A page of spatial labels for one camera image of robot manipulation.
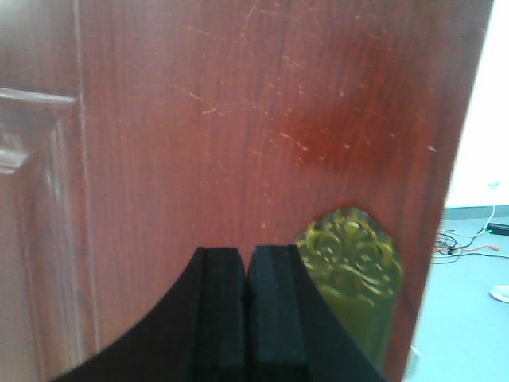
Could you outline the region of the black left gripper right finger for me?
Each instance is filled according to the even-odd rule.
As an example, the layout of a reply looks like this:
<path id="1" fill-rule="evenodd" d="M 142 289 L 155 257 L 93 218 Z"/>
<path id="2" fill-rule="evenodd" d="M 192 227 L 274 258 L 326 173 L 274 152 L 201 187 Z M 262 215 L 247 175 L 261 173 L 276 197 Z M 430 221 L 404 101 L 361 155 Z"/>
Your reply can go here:
<path id="1" fill-rule="evenodd" d="M 261 245 L 251 258 L 252 381 L 382 381 L 308 276 L 296 246 Z"/>

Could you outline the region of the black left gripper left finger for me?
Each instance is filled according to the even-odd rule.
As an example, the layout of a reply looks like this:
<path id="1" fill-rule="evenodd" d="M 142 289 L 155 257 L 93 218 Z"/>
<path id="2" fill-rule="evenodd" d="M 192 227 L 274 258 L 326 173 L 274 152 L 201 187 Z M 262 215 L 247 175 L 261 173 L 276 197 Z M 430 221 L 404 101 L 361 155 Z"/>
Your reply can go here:
<path id="1" fill-rule="evenodd" d="M 243 381 L 245 275 L 234 248 L 197 248 L 156 306 L 60 381 Z"/>

